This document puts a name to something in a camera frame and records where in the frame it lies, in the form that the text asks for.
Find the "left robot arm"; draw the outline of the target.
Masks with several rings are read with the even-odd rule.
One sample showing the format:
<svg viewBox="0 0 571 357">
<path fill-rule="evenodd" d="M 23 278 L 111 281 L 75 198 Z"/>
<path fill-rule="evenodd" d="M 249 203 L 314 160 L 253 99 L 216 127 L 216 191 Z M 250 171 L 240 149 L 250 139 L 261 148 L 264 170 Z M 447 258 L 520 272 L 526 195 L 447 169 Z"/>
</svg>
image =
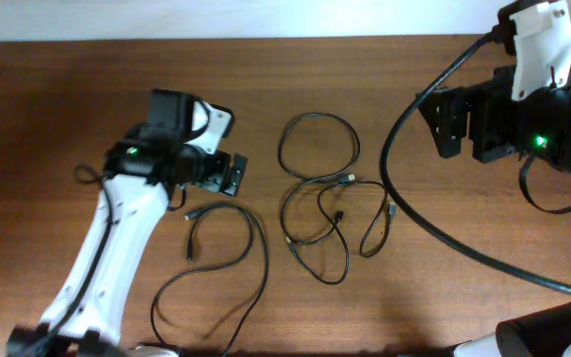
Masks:
<svg viewBox="0 0 571 357">
<path fill-rule="evenodd" d="M 36 328 L 16 327 L 9 356 L 120 356 L 126 299 L 156 226 L 177 188 L 234 196 L 247 160 L 219 150 L 235 123 L 231 109 L 167 89 L 150 94 L 148 119 L 105 154 L 90 183 L 100 188 L 81 249 Z"/>
</svg>

